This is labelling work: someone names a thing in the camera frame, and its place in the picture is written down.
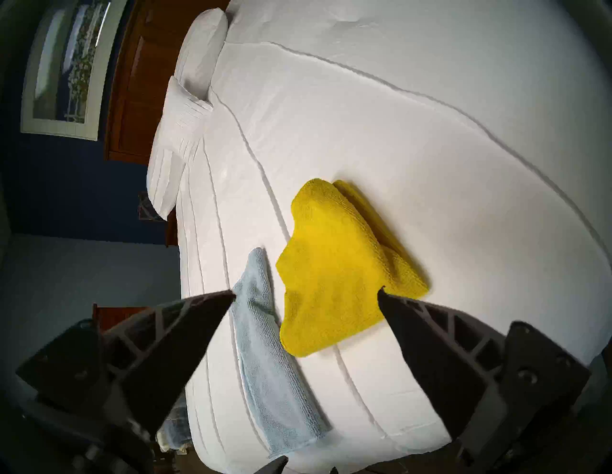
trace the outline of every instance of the pillow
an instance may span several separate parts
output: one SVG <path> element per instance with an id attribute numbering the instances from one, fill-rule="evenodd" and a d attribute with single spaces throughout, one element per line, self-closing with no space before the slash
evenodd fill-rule
<path id="1" fill-rule="evenodd" d="M 200 99 L 206 98 L 227 32 L 227 17 L 223 10 L 215 8 L 201 13 L 183 40 L 174 77 Z"/>
<path id="2" fill-rule="evenodd" d="M 171 150 L 159 146 L 161 122 L 157 126 L 149 167 L 147 169 L 147 192 L 155 211 L 165 220 L 176 206 L 179 184 L 185 169 L 185 161 Z"/>
<path id="3" fill-rule="evenodd" d="M 172 76 L 163 103 L 157 145 L 188 162 L 195 154 L 211 112 L 212 105 L 189 94 Z"/>

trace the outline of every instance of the framed picture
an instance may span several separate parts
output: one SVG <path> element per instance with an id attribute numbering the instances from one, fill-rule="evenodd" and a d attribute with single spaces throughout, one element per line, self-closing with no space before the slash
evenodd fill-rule
<path id="1" fill-rule="evenodd" d="M 106 68 L 127 0 L 55 0 L 40 21 L 21 97 L 21 131 L 98 139 Z"/>

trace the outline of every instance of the white bedsheet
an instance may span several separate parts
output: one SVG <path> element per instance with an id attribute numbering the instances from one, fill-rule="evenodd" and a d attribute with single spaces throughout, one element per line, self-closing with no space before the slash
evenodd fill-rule
<path id="1" fill-rule="evenodd" d="M 612 93 L 559 7 L 248 0 L 228 12 L 214 112 L 177 200 L 183 296 L 231 287 L 256 246 L 273 265 L 299 188 L 344 179 L 425 269 L 425 299 L 503 333 L 526 320 L 584 363 L 602 350 Z M 449 441 L 385 322 L 298 363 L 333 430 L 289 468 L 343 474 Z M 229 316 L 187 403 L 209 467 L 267 463 Z"/>

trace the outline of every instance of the blue microfiber cloth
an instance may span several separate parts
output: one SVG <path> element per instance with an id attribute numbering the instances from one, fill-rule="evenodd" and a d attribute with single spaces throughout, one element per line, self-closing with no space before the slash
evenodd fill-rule
<path id="1" fill-rule="evenodd" d="M 329 428 L 280 344 L 265 251 L 254 249 L 233 288 L 230 311 L 245 395 L 271 456 L 287 454 L 322 438 Z"/>

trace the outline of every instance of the yellow microfiber cloth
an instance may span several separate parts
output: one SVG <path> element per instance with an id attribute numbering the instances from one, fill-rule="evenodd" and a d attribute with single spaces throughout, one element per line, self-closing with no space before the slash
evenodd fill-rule
<path id="1" fill-rule="evenodd" d="M 293 236 L 276 268 L 285 284 L 280 341 L 304 357 L 384 319 L 377 292 L 419 298 L 427 285 L 350 184 L 308 181 L 291 203 Z"/>

